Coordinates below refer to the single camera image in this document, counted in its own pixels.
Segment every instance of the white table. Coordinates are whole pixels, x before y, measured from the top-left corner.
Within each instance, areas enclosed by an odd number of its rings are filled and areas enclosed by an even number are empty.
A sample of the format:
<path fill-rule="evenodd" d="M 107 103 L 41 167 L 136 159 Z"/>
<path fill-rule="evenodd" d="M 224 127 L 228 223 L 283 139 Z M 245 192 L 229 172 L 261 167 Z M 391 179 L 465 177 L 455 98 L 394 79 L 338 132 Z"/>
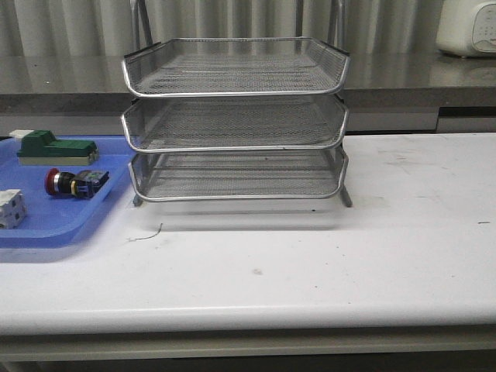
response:
<path fill-rule="evenodd" d="M 455 325 L 473 348 L 496 347 L 496 134 L 348 136 L 344 144 L 352 208 L 339 198 L 135 208 L 122 183 L 108 197 L 110 213 L 75 244 L 0 250 L 0 360 L 28 360 L 34 336 L 119 333 L 108 336 L 117 343 L 164 332 L 163 345 L 176 331 L 250 329 L 357 329 L 340 331 L 341 341 L 356 332 L 367 343 L 360 329 Z M 136 240 L 160 224 L 156 236 Z M 266 335 L 253 332 L 259 344 L 239 355 L 305 353 L 332 337 L 288 331 L 293 343 L 264 349 Z M 459 334 L 451 343 L 440 335 L 441 350 L 456 348 Z M 25 349 L 9 345 L 16 337 Z M 414 344 L 421 349 L 416 339 L 407 350 Z M 144 355 L 227 355 L 176 345 Z M 321 351 L 353 351 L 342 345 Z M 381 345 L 355 350 L 392 350 Z M 95 358 L 122 355 L 110 349 Z"/>

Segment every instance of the stacked desk organizer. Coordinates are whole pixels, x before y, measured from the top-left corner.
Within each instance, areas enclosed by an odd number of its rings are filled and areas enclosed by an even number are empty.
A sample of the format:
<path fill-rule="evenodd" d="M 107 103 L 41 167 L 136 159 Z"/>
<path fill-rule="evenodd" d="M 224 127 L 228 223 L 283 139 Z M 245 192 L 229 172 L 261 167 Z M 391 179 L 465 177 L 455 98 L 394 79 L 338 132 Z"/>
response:
<path fill-rule="evenodd" d="M 328 198 L 344 188 L 349 56 L 305 37 L 176 39 L 125 56 L 138 201 Z"/>

